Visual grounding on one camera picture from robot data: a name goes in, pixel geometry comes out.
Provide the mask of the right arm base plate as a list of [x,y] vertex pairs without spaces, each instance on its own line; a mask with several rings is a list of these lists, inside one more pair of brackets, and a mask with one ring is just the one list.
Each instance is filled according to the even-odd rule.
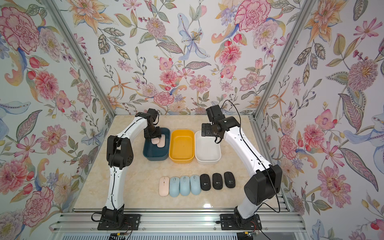
[[252,214],[249,218],[243,219],[238,207],[235,207],[233,214],[220,214],[220,219],[215,223],[219,224],[223,231],[256,231],[262,229],[260,216],[258,214]]

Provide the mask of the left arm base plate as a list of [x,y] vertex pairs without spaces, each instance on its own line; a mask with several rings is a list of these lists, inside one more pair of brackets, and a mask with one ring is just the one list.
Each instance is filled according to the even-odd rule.
[[140,214],[125,214],[123,205],[119,209],[104,207],[97,229],[99,231],[137,231],[141,220]]

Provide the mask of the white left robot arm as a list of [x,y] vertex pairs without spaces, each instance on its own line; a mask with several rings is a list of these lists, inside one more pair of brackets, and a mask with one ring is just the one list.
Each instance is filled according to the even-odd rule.
[[132,143],[135,138],[143,134],[147,140],[158,143],[161,130],[158,124],[159,113],[148,109],[146,113],[139,112],[133,121],[119,134],[111,135],[107,139],[107,162],[110,167],[110,184],[106,209],[117,211],[124,208],[124,185],[126,171],[134,160]]

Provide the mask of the pink mouse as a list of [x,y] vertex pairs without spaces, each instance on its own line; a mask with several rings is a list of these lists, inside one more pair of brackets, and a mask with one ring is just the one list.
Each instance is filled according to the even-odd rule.
[[158,148],[164,148],[166,145],[166,136],[164,134],[161,135],[160,141],[157,144]]
[[170,178],[167,176],[161,177],[159,180],[159,195],[166,197],[169,195]]
[[160,141],[161,141],[160,138],[153,138],[153,139],[151,139],[151,143],[152,143],[153,145],[157,145],[157,144],[159,144]]

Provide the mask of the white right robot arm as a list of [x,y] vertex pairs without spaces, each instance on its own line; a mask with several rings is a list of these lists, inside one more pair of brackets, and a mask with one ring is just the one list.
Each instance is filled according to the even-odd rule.
[[241,123],[234,117],[209,117],[202,124],[202,136],[224,140],[244,164],[250,179],[244,186],[245,198],[234,212],[240,220],[248,220],[267,200],[280,191],[283,171],[267,161],[247,138]]

